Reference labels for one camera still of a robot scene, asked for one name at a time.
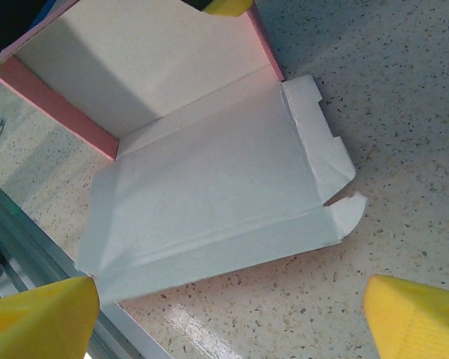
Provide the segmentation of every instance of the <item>terrazzo surface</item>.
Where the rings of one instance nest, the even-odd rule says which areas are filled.
[[[449,1],[257,2],[288,78],[310,73],[369,208],[322,250],[125,301],[174,358],[377,358],[369,276],[449,289]],[[72,257],[107,160],[0,88],[0,186]]]

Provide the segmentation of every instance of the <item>cardboard box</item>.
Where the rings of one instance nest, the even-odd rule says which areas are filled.
[[[0,80],[117,161],[94,178],[77,267],[102,304],[341,241],[366,199],[313,79],[282,82],[254,8],[68,1]]]

